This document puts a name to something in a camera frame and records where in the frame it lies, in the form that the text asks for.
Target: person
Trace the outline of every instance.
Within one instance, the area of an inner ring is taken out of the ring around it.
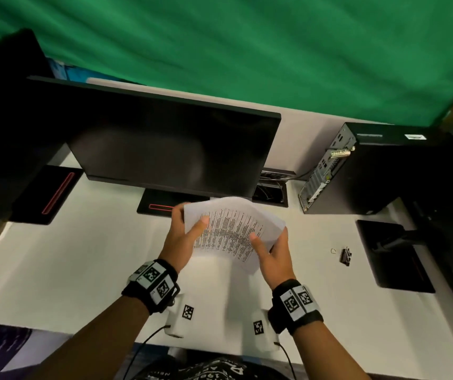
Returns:
[[[192,256],[195,240],[209,223],[207,216],[202,217],[188,233],[185,233],[183,207],[184,203],[173,209],[170,230],[159,256],[160,260],[156,260],[164,261],[164,265],[168,263],[177,273],[186,266]],[[255,234],[250,234],[249,238],[258,254],[263,278],[273,291],[285,282],[296,280],[288,248],[288,230],[286,228],[270,253]],[[127,353],[131,350],[135,338],[149,318],[149,308],[152,306],[147,306],[144,301],[136,297],[120,296],[111,306],[40,364],[27,377],[27,380],[114,378]],[[322,321],[315,320],[301,325],[292,332],[309,378],[318,380],[369,379]],[[134,379],[213,378],[232,380],[243,378],[255,380],[263,378],[276,380],[286,378],[271,368],[243,362],[240,359],[235,360],[231,357],[218,357],[188,368],[179,367],[169,358],[171,357],[164,358],[166,362],[163,366],[158,366],[157,363],[149,364]]]

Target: barcode sticker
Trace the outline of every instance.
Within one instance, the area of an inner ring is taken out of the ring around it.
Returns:
[[[427,138],[424,135],[404,135],[410,140],[426,140]]]

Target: forearm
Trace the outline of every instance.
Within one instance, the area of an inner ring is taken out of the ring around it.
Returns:
[[[27,380],[111,380],[148,317],[140,300],[120,297],[59,347]]]
[[[316,380],[368,380],[369,376],[321,321],[293,334],[307,376]]]

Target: computer tower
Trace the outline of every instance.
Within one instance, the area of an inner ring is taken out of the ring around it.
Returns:
[[[306,214],[379,212],[420,177],[437,128],[346,122],[299,193]]]

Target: person's arm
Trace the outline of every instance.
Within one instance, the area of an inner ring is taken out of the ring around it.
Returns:
[[[188,263],[193,243],[209,223],[203,217],[187,233],[182,219],[184,204],[172,211],[172,224],[160,257],[179,273]],[[149,317],[138,299],[121,296],[88,325],[65,342],[26,380],[111,380]]]
[[[285,228],[274,247],[267,252],[263,242],[250,234],[251,244],[260,259],[260,270],[270,289],[296,279]],[[303,325],[293,333],[307,376],[316,380],[368,380],[369,376],[321,321]]]

